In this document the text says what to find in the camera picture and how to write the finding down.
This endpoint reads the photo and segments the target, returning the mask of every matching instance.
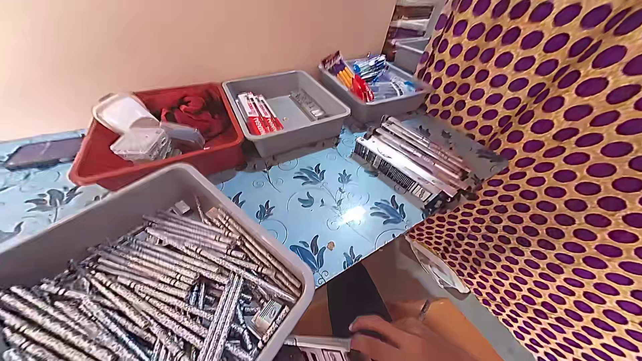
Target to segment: red plastic tray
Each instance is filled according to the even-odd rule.
[[[205,175],[234,168],[245,163],[245,157],[241,151],[241,144],[244,140],[243,131],[220,84],[209,83],[157,89],[137,92],[136,95],[145,103],[150,112],[156,113],[163,107],[162,101],[173,97],[178,100],[186,92],[204,89],[216,93],[221,98],[230,118],[230,126],[218,137],[205,144],[205,147],[209,147],[208,149],[134,165],[120,158],[109,149],[109,146],[119,136],[94,119],[71,167],[69,179],[79,186],[97,183],[115,191],[159,168],[173,163],[192,164]]]

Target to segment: finger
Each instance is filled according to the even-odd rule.
[[[350,331],[357,332],[360,330],[370,330],[379,333],[387,341],[395,345],[401,345],[404,342],[407,334],[400,329],[392,326],[389,322],[379,316],[359,316],[350,325]]]
[[[376,360],[402,360],[401,352],[397,348],[366,335],[352,336],[350,348]]]

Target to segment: beige wall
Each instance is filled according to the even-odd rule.
[[[381,50],[395,0],[4,0],[0,140],[84,128],[108,92]]]

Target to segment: stack of silver packets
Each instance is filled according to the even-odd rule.
[[[53,279],[0,291],[4,359],[254,360],[301,282],[227,212],[196,204],[200,220],[179,202]]]

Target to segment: hand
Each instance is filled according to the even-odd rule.
[[[375,331],[383,341],[357,333],[352,336],[351,348],[377,361],[474,361],[417,319],[393,325],[379,316],[361,316],[350,325],[350,331],[361,330]]]

